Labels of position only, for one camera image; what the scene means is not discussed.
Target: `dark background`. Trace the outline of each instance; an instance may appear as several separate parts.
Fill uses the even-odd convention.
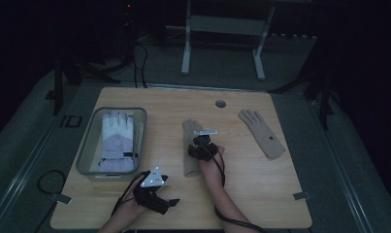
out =
[[[84,61],[104,62],[105,56],[118,55],[112,45],[119,22],[125,20],[117,7],[121,1],[105,2],[0,1],[0,130],[35,83],[53,69],[63,48]],[[237,12],[216,7],[219,1],[195,9],[242,17],[248,9],[256,13],[248,5],[253,2],[243,1]],[[160,41],[166,24],[184,25],[185,1],[130,3],[134,11],[129,16]],[[323,1],[282,4],[270,32],[318,37],[307,68],[332,72],[332,88],[391,195],[391,1],[339,4],[345,6]]]

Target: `hand-mounted device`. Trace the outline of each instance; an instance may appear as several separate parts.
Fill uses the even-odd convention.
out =
[[[216,145],[211,143],[211,134],[217,134],[217,131],[212,129],[194,131],[194,135],[198,137],[192,139],[194,145],[189,145],[188,154],[196,159],[210,161],[218,152]]]
[[[115,213],[119,205],[129,200],[123,200],[128,190],[131,186],[136,182],[136,180],[144,176],[140,179],[140,181],[135,186],[133,193],[134,198],[138,205],[147,207],[150,210],[153,210],[157,213],[165,215],[170,207],[175,207],[175,205],[179,202],[180,199],[171,199],[166,201],[156,195],[156,191],[167,181],[168,176],[161,175],[159,168],[156,167],[150,171],[142,172],[137,177],[132,180],[132,182],[128,185],[125,192],[121,197],[118,198],[112,215]]]

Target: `glove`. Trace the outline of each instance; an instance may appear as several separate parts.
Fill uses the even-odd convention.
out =
[[[269,158],[276,158],[283,154],[285,148],[257,111],[242,110],[238,113],[238,117],[249,127],[259,147]]]
[[[198,160],[189,156],[189,145],[193,145],[194,131],[201,131],[202,125],[196,120],[188,119],[182,123],[183,129],[183,174],[186,177],[194,177],[201,173]]]
[[[132,157],[104,159],[99,163],[100,172],[128,172],[133,169]]]
[[[123,158],[133,150],[134,119],[126,113],[112,110],[102,119],[102,158]]]

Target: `forearm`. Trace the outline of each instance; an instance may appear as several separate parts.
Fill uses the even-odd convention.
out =
[[[226,190],[223,188],[223,186],[215,186],[215,187],[209,187],[210,194],[212,196],[213,202],[218,209],[218,211],[225,217],[248,222],[250,221],[247,219],[247,217],[238,209],[237,205],[234,203],[234,201],[231,199],[229,194],[226,192]],[[232,233],[232,232],[242,232],[242,233],[249,233],[249,232],[257,232],[255,230],[239,226],[230,222],[222,221],[222,225],[224,228],[225,233]]]
[[[111,218],[102,226],[99,233],[119,233],[137,219],[140,212],[126,205],[120,205]]]

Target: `clear plastic bin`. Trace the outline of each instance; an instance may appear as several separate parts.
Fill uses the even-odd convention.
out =
[[[126,113],[134,119],[134,168],[127,172],[102,172],[99,170],[99,162],[102,154],[102,117],[110,114],[111,110]],[[110,108],[97,109],[90,119],[81,150],[77,160],[79,173],[88,176],[93,181],[132,180],[139,173],[144,146],[144,137],[147,126],[147,111],[143,108]]]

